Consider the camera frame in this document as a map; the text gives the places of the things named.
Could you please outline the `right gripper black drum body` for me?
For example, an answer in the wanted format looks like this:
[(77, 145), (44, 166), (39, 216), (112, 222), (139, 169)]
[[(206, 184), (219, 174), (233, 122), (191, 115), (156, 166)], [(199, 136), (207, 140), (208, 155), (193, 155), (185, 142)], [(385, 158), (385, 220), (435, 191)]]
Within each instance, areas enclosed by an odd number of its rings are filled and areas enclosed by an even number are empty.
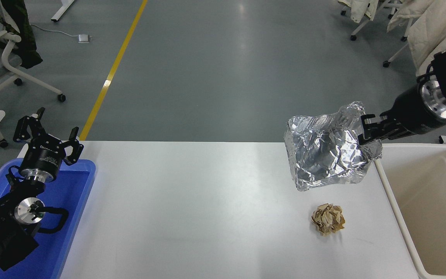
[(400, 94), (391, 109), (380, 114), (386, 117), (382, 138), (404, 138), (415, 134), (427, 134), (441, 127), (441, 119), (423, 102), (420, 86), (414, 85)]

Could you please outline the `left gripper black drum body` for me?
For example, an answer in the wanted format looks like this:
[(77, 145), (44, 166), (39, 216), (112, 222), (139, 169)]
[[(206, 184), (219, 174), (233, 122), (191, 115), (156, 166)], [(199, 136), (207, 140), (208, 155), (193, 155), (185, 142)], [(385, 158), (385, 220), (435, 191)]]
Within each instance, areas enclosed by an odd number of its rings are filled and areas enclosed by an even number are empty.
[(29, 170), (41, 170), (51, 176), (57, 176), (64, 159), (62, 140), (54, 136), (33, 138), (19, 167), (21, 176), (28, 176)]

